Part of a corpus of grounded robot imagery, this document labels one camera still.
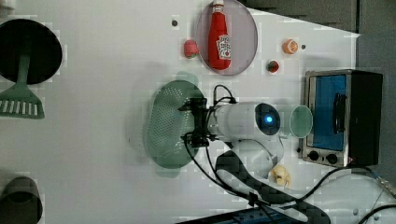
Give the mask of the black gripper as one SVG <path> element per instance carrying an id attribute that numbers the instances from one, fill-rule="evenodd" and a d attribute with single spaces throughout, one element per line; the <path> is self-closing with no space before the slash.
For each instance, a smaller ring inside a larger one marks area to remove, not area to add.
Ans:
<path id="1" fill-rule="evenodd" d="M 210 133 L 207 125 L 212 110 L 206 106 L 207 99 L 190 98 L 178 111 L 190 111 L 193 115 L 193 131 L 188 133 L 186 140 L 192 147 L 208 147 L 210 141 L 215 140 L 215 135 Z"/>

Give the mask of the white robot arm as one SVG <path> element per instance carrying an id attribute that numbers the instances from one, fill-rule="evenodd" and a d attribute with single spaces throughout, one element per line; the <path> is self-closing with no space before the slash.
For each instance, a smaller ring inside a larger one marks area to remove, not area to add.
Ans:
<path id="1" fill-rule="evenodd" d="M 311 110 L 304 106 L 272 106 L 231 101 L 208 108 L 205 98 L 191 98 L 181 108 L 194 117 L 194 130 L 183 136 L 185 145 L 206 147 L 219 140 L 230 149 L 218 156 L 214 174 L 226 190 L 250 204 L 287 205 L 307 216 L 307 224 L 331 224 L 320 208 L 260 181 L 274 175 L 284 156 L 282 139 L 304 138 L 313 127 Z"/>

